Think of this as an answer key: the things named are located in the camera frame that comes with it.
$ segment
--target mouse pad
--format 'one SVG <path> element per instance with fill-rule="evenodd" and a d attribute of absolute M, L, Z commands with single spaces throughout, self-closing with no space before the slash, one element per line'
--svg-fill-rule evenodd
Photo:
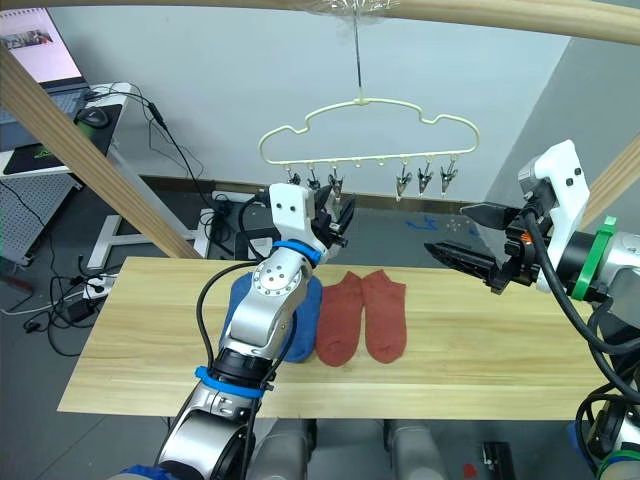
<path fill-rule="evenodd" d="M 111 137 L 116 129 L 118 117 L 122 111 L 122 105 L 107 105 L 101 107 L 109 116 L 109 125 L 104 128 L 93 128 L 82 122 L 76 122 L 78 128 L 84 133 L 91 142 L 98 147 L 103 155 L 107 154 Z M 16 148 L 13 155 L 7 162 L 3 173 L 11 175 L 12 173 L 30 172 L 33 170 L 42 170 L 43 168 L 61 167 L 62 162 L 58 160 L 47 148 L 37 143 L 35 145 L 27 145 L 25 147 Z"/>

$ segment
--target wooden beam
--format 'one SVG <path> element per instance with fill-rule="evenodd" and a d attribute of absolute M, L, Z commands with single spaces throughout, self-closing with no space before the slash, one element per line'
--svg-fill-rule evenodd
<path fill-rule="evenodd" d="M 638 179 L 640 179 L 640 134 L 589 187 L 591 196 L 582 219 L 582 227 L 586 227 L 597 219 Z"/>
<path fill-rule="evenodd" d="M 2 8 L 191 5 L 305 10 L 309 0 L 2 0 Z M 387 17 L 555 33 L 640 45 L 640 9 L 591 0 L 400 0 Z"/>
<path fill-rule="evenodd" d="M 201 258 L 62 113 L 4 45 L 0 46 L 0 103 L 164 253 L 174 258 Z"/>

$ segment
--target white hanger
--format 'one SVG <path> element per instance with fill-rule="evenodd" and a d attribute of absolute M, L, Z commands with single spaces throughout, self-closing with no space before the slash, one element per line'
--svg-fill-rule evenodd
<path fill-rule="evenodd" d="M 353 23 L 354 23 L 354 33 L 355 33 L 356 63 L 357 63 L 357 71 L 358 71 L 358 88 L 360 91 L 360 96 L 350 102 L 336 103 L 334 105 L 329 105 L 329 106 L 314 110 L 313 112 L 307 114 L 304 117 L 303 128 L 297 129 L 295 127 L 292 127 L 291 125 L 283 125 L 281 127 L 278 127 L 274 130 L 271 130 L 265 133 L 260 139 L 260 141 L 258 142 L 258 150 L 260 152 L 260 156 L 262 157 L 262 159 L 271 165 L 285 165 L 285 166 L 296 165 L 296 164 L 314 165 L 316 163 L 332 163 L 335 165 L 339 162 L 354 162 L 356 166 L 360 166 L 360 162 L 367 161 L 367 160 L 377 160 L 379 165 L 384 165 L 386 160 L 391 160 L 391 159 L 398 159 L 398 158 L 411 159 L 414 157 L 431 158 L 437 155 L 458 156 L 465 153 L 471 153 L 476 148 L 478 148 L 478 145 L 480 143 L 480 131 L 478 130 L 478 127 L 474 125 L 473 122 L 471 122 L 470 120 L 467 120 L 466 118 L 458 117 L 455 115 L 449 115 L 447 113 L 441 113 L 440 115 L 436 116 L 433 119 L 428 119 L 425 117 L 424 111 L 422 110 L 422 108 L 419 105 L 416 105 L 414 103 L 405 102 L 402 100 L 392 100 L 388 98 L 369 98 L 364 96 L 364 92 L 362 88 L 362 75 L 360 70 L 360 46 L 358 42 L 358 2 L 357 1 L 354 2 L 353 8 L 354 8 Z M 463 125 L 466 125 L 473 131 L 475 136 L 475 142 L 470 147 L 454 149 L 454 150 L 395 153 L 395 154 L 384 154 L 384 155 L 367 155 L 367 156 L 360 156 L 360 157 L 302 158 L 302 159 L 294 159 L 294 160 L 276 160 L 276 159 L 270 158 L 265 151 L 265 143 L 274 135 L 277 135 L 284 131 L 293 132 L 296 135 L 304 135 L 307 132 L 309 132 L 311 130 L 311 119 L 314 117 L 317 117 L 318 115 L 322 115 L 323 113 L 326 113 L 332 110 L 338 110 L 340 108 L 348 108 L 348 107 L 354 107 L 354 106 L 363 107 L 373 103 L 396 105 L 400 107 L 410 108 L 418 114 L 418 120 L 421 123 L 426 125 L 435 125 L 436 123 L 438 123 L 440 120 L 443 120 L 443 119 L 462 123 Z"/>

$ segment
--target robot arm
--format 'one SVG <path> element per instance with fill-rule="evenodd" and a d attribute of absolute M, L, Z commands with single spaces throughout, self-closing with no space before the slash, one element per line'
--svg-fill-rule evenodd
<path fill-rule="evenodd" d="M 482 203 L 461 210 L 483 226 L 505 231 L 505 263 L 498 265 L 493 257 L 451 242 L 425 246 L 445 265 L 482 278 L 494 293 L 500 294 L 515 281 L 527 286 L 536 283 L 538 290 L 554 294 L 610 382 L 607 388 L 594 391 L 578 410 L 576 425 L 583 453 L 594 466 L 591 456 L 602 460 L 603 479 L 637 478 L 625 475 L 640 476 L 640 462 L 609 460 L 616 460 L 615 455 L 625 448 L 640 451 L 640 370 L 636 368 L 640 360 L 640 236 L 616 232 L 611 218 L 596 234 L 576 231 L 589 190 L 571 141 L 533 159 L 519 172 L 518 180 L 524 208 Z M 587 324 L 568 295 L 594 306 Z M 601 322 L 605 317 L 610 317 L 607 331 Z M 599 329 L 604 340 L 598 337 Z M 604 353 L 612 355 L 614 368 Z M 614 387 L 623 395 L 604 394 Z M 607 403 L 584 445 L 582 418 L 598 400 Z"/>
<path fill-rule="evenodd" d="M 287 334 L 293 340 L 294 312 L 306 297 L 313 269 L 346 245 L 342 233 L 353 216 L 353 200 L 336 219 L 330 187 L 314 195 L 304 187 L 277 184 L 269 194 L 283 241 L 257 265 L 218 356 L 196 370 L 200 381 L 161 448 L 157 465 L 179 479 L 246 475 L 253 420 L 265 390 L 273 388 L 269 382 L 286 354 Z"/>

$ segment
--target metal clip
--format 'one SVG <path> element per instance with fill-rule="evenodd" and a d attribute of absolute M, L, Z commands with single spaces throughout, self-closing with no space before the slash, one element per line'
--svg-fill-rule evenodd
<path fill-rule="evenodd" d="M 447 189 L 449 185 L 451 185 L 451 181 L 456 178 L 458 174 L 458 169 L 454 169 L 453 167 L 456 164 L 457 156 L 452 155 L 449 163 L 449 168 L 447 168 L 447 172 L 445 173 L 444 168 L 440 167 L 440 176 L 442 177 L 442 196 L 444 197 L 447 193 Z"/>
<path fill-rule="evenodd" d="M 338 178 L 338 167 L 333 166 L 333 175 L 329 174 L 329 185 L 333 190 L 333 194 L 336 196 L 336 201 L 340 201 L 340 194 L 342 193 L 342 182 L 344 177 Z"/>
<path fill-rule="evenodd" d="M 287 183 L 290 185 L 300 185 L 300 175 L 294 173 L 292 176 L 290 167 L 287 167 L 285 170 L 287 171 L 287 174 L 289 174 L 289 180 L 287 180 Z"/>
<path fill-rule="evenodd" d="M 407 163 L 408 162 L 406 160 L 403 160 L 402 173 L 400 174 L 399 177 L 396 176 L 396 202 L 400 201 L 400 199 L 402 198 L 402 194 L 407 188 L 407 185 L 409 185 L 409 183 L 411 182 L 411 179 L 413 178 L 413 174 L 411 172 L 408 172 L 405 174 Z"/>
<path fill-rule="evenodd" d="M 430 166 L 431 159 L 427 158 L 427 166 L 424 169 L 424 173 L 422 173 L 422 170 L 418 169 L 418 190 L 421 197 L 424 195 L 427 185 L 429 185 L 429 182 L 433 178 L 433 171 L 429 171 Z"/>
<path fill-rule="evenodd" d="M 311 178 L 307 178 L 307 184 L 309 185 L 309 188 L 311 190 L 313 190 L 314 192 L 317 192 L 318 190 L 320 190 L 320 181 L 316 178 L 316 173 L 314 171 L 313 167 L 309 167 L 309 170 L 311 170 Z"/>

